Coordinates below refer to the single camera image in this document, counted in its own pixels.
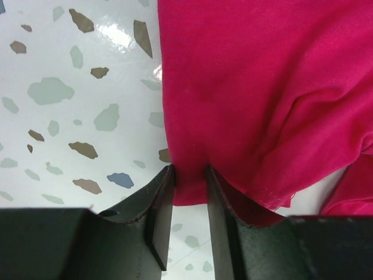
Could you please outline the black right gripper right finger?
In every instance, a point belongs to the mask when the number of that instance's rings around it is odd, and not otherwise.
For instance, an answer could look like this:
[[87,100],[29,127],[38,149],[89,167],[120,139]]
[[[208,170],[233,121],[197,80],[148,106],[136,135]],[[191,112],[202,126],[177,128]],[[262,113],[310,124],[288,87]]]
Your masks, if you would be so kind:
[[371,216],[276,214],[208,167],[216,279],[371,279]]

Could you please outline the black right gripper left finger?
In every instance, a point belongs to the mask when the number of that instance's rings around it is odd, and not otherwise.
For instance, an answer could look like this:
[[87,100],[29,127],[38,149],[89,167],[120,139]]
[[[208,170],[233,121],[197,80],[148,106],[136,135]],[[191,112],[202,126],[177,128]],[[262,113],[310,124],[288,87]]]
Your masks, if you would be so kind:
[[111,208],[1,210],[2,279],[160,279],[167,268],[173,166]]

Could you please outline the pink t shirt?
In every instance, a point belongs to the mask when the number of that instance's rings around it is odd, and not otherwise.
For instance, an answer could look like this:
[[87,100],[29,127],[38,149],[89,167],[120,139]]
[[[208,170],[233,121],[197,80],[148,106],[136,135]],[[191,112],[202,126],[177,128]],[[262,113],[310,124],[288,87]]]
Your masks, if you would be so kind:
[[214,167],[290,215],[372,214],[371,1],[159,1],[174,205]]

